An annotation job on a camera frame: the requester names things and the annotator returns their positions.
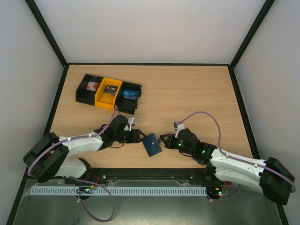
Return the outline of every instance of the perforated metal rail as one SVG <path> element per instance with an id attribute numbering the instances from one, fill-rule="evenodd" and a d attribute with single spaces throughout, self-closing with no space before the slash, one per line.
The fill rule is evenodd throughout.
<path id="1" fill-rule="evenodd" d="M 114 196 L 206 196 L 205 187 L 108 187 Z M 29 195 L 76 195 L 78 187 L 32 187 Z M 82 195 L 108 195 L 102 188 Z"/>

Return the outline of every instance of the robotic arm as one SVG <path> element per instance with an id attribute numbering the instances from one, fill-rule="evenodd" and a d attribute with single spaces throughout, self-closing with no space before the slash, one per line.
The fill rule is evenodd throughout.
<path id="1" fill-rule="evenodd" d="M 114 141 L 139 143 L 141 136 L 145 137 L 145 134 L 139 129 L 132 129 L 136 123 L 136 118 L 127 119 L 118 115 L 104 132 L 102 131 L 106 124 L 80 136 L 58 137 L 55 133 L 48 133 L 24 156 L 23 161 L 29 169 L 32 168 L 30 172 L 38 182 L 45 182 L 56 176 L 82 177 L 90 165 L 83 158 L 69 159 L 69 157 L 85 151 L 108 148 Z"/>
<path id="2" fill-rule="evenodd" d="M 264 194 L 275 203 L 287 204 L 295 178 L 277 159 L 270 157 L 265 161 L 242 157 L 201 142 L 183 124 L 176 125 L 175 129 L 176 134 L 160 136 L 165 147 L 177 149 L 206 165 L 204 175 L 207 180 L 238 183 Z"/>

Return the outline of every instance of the wooden tabletop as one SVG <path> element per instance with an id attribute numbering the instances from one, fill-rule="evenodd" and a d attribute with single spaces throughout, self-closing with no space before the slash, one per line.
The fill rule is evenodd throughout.
<path id="1" fill-rule="evenodd" d="M 222 148 L 252 157 L 245 128 L 225 66 L 107 66 L 71 65 L 63 86 L 52 124 L 58 136 L 87 134 L 109 121 L 112 110 L 75 102 L 75 91 L 85 74 L 110 77 L 142 85 L 135 128 L 145 134 L 175 133 L 173 122 L 195 111 L 207 111 L 219 122 Z M 207 115 L 197 114 L 185 122 L 199 140 L 218 144 L 218 130 Z M 73 156 L 82 157 L 92 167 L 102 168 L 202 168 L 177 150 L 165 149 L 149 157 L 143 144 L 125 144 L 120 149 L 107 148 Z"/>

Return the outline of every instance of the gray wall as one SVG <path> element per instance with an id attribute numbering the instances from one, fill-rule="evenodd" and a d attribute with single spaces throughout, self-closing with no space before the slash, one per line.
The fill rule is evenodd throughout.
<path id="1" fill-rule="evenodd" d="M 36 0 L 68 62 L 230 63 L 264 0 Z"/>
<path id="2" fill-rule="evenodd" d="M 0 224 L 19 188 L 24 154 L 42 137 L 62 72 L 25 1 L 0 1 Z"/>
<path id="3" fill-rule="evenodd" d="M 300 188 L 300 1 L 277 0 L 236 67 L 264 158 L 278 158 Z M 285 213 L 298 225 L 300 191 Z"/>

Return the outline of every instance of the black frame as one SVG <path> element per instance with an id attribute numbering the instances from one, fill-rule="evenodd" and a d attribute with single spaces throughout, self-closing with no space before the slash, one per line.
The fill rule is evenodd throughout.
<path id="1" fill-rule="evenodd" d="M 237 78 L 234 72 L 234 68 L 236 67 L 236 65 L 238 64 L 239 60 L 241 59 L 243 53 L 245 52 L 247 46 L 249 45 L 249 43 L 251 42 L 253 36 L 255 35 L 256 31 L 258 30 L 258 28 L 260 27 L 261 23 L 263 22 L 265 16 L 267 15 L 267 13 L 269 12 L 269 10 L 271 9 L 273 3 L 275 2 L 275 0 L 266 0 L 262 9 L 260 10 L 259 14 L 257 15 L 255 21 L 253 22 L 249 32 L 247 33 L 244 41 L 242 42 L 241 46 L 239 47 L 236 55 L 234 56 L 231 64 L 208 64 L 208 63 L 197 63 L 197 64 L 191 64 L 191 63 L 67 63 L 67 61 L 65 60 L 62 52 L 60 51 L 59 46 L 57 45 L 48 25 L 46 24 L 41 12 L 39 11 L 36 3 L 34 0 L 25 0 L 28 7 L 30 8 L 31 12 L 33 13 L 35 19 L 37 20 L 39 26 L 41 27 L 42 31 L 44 32 L 46 38 L 48 39 L 51 47 L 53 48 L 55 54 L 57 55 L 58 59 L 60 60 L 62 66 L 64 67 L 62 75 L 61 75 L 61 79 L 60 79 L 60 83 L 54 98 L 54 102 L 50 111 L 50 115 L 45 127 L 45 131 L 44 131 L 44 135 L 50 132 L 51 126 L 52 126 L 52 122 L 55 116 L 55 112 L 58 106 L 58 102 L 60 99 L 60 95 L 62 92 L 62 88 L 68 73 L 68 69 L 69 69 L 69 65 L 154 65 L 154 66 L 227 66 L 228 67 L 228 71 L 230 74 L 230 78 L 232 81 L 232 85 L 234 88 L 234 92 L 235 92 L 235 96 L 237 98 L 237 102 L 239 105 L 239 109 L 240 109 L 240 113 L 241 113 L 241 117 L 244 123 L 244 127 L 246 130 L 246 134 L 247 134 L 247 138 L 248 138 L 248 142 L 251 148 L 251 152 L 252 152 L 252 156 L 253 158 L 257 158 L 260 159 L 260 154 L 254 139 L 254 135 L 251 129 L 251 125 L 249 122 L 249 118 L 248 118 L 248 114 L 244 105 L 244 101 L 241 95 L 241 91 L 239 88 L 239 84 L 237 82 Z M 193 174 L 199 172 L 199 171 L 203 171 L 203 169 L 98 169 L 99 171 L 102 171 L 104 173 L 107 173 L 108 171 L 111 173 L 117 173 L 117 171 L 120 170 L 130 170 L 130 173 L 134 173 L 135 170 L 144 170 L 145 173 L 149 174 L 149 173 L 153 173 L 156 174 L 157 171 L 161 171 L 164 173 L 169 173 L 172 172 L 174 173 L 174 171 L 178 171 L 178 175 L 179 174 L 185 174 L 185 176 L 188 178 L 188 176 L 193 176 Z M 10 212 L 10 215 L 8 217 L 7 220 L 7 225 L 13 224 L 13 221 L 15 219 L 15 215 L 18 209 L 18 205 L 19 202 L 21 200 L 21 197 L 23 195 L 23 191 L 25 188 L 25 184 L 27 179 L 32 179 L 31 177 L 28 177 L 27 175 L 27 169 L 24 173 L 22 182 L 20 184 L 18 193 L 16 195 L 12 210 Z M 288 225 L 288 221 L 285 215 L 285 211 L 283 209 L 282 205 L 276 204 L 277 205 L 277 210 L 281 219 L 281 223 L 283 225 Z"/>

